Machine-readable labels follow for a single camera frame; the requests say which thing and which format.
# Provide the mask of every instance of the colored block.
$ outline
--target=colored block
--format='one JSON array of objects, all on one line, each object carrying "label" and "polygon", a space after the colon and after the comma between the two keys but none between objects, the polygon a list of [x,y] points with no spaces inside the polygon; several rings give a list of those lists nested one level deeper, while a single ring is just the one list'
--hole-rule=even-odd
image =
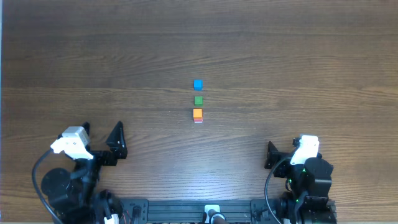
[{"label": "colored block", "polygon": [[201,90],[203,88],[202,80],[194,80],[193,81],[193,89],[194,90]]},{"label": "colored block", "polygon": [[203,112],[201,109],[193,109],[193,119],[203,119]]},{"label": "colored block", "polygon": [[195,106],[203,106],[203,97],[195,96]]}]

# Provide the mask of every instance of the white plastic part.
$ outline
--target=white plastic part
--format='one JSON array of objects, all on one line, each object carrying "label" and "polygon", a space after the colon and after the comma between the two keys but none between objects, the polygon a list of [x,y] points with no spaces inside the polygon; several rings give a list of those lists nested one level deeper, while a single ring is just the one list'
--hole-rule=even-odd
[{"label": "white plastic part", "polygon": [[207,214],[205,223],[210,223],[210,220],[209,220],[209,211],[210,210],[214,210],[216,212],[221,212],[219,205],[205,205],[205,213]]},{"label": "white plastic part", "polygon": [[90,139],[83,127],[69,127],[60,139],[51,144],[51,148],[57,154],[64,151],[72,159],[92,159],[93,155],[86,150],[88,143]]},{"label": "white plastic part", "polygon": [[119,224],[118,214],[112,214],[110,219],[104,217],[105,224]]},{"label": "white plastic part", "polygon": [[294,153],[290,164],[304,164],[308,158],[318,155],[319,141],[317,136],[303,135],[300,138],[300,146]]}]

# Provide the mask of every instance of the wooden table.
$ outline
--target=wooden table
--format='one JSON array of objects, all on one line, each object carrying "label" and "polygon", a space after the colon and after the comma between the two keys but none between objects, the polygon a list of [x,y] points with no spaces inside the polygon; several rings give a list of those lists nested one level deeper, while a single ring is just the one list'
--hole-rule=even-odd
[{"label": "wooden table", "polygon": [[[316,134],[339,221],[398,220],[395,1],[4,0],[2,221],[49,221],[30,172],[69,126],[117,121],[99,189],[150,200],[264,196],[266,142]],[[193,80],[203,80],[203,91]],[[204,123],[192,120],[203,95]],[[54,167],[70,169],[52,155]],[[273,179],[272,197],[284,180]]]}]

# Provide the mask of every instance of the blue cube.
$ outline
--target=blue cube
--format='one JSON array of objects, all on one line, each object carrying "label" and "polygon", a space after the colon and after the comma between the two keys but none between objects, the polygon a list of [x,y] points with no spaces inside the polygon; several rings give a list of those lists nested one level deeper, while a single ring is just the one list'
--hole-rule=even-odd
[{"label": "blue cube", "polygon": [[193,81],[193,89],[194,90],[201,90],[203,88],[202,80],[194,80]]}]

